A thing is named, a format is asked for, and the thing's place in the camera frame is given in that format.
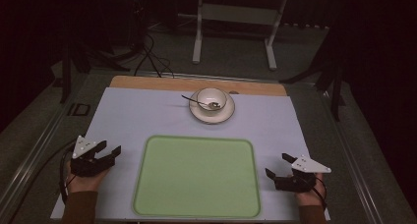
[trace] wooden board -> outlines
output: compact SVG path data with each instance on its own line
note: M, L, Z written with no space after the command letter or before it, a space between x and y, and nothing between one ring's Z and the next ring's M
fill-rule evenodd
M161 90L184 90L196 91L205 87L216 87L226 92L254 95L286 96L286 90L282 84L260 84L218 80L195 80L195 79L171 79L116 76L110 87L142 88Z

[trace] metal frame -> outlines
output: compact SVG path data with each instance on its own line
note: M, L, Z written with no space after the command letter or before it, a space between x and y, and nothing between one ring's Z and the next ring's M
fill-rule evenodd
M272 44L275 39L281 18L285 9L287 0L281 0L278 10L258 9L248 7L236 7L226 5L214 5L204 3L199 0L197 9L197 34L194 44L193 63L199 64L202 52L203 34L202 22L203 19L218 20L228 22L238 22L256 25L271 25L272 31L268 38L265 39L265 48L268 57L269 69L276 70L275 56L273 54Z

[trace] white bowl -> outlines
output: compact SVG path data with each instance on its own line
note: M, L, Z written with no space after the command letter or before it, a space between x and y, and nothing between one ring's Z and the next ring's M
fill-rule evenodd
M218 88L204 88L197 94L197 101L200 107L207 111L222 109L227 103L226 94ZM210 103L217 103L219 107L209 107Z

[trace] human hand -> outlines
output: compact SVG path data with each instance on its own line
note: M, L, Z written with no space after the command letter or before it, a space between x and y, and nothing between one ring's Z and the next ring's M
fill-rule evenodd
M316 181L314 188L322 196L322 198L326 198L326 187L323 182L321 182L323 180L323 173L317 173L316 178L318 178L318 180ZM322 199L313 190L306 193L295 193L294 195L298 206L324 205Z
M67 162L67 189L69 193L76 192L97 192L102 180L110 171L110 169L104 170L93 177L78 177L71 173L71 162Z

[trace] table leg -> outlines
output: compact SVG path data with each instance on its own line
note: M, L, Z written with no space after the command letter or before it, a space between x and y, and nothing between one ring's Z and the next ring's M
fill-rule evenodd
M272 71L276 70L275 56L273 54L272 44L273 44L273 40L275 39L276 32L279 28L279 24L281 22L281 18L284 12L286 2L287 0L281 0L279 10L278 12L276 12L276 18L272 25L272 33L270 34L269 38L265 40L265 48L267 51L269 69Z
M197 9L197 34L196 34L196 42L194 43L194 53L193 53L193 63L199 64L200 63L200 55L202 53L202 6L203 0L199 0L199 7Z

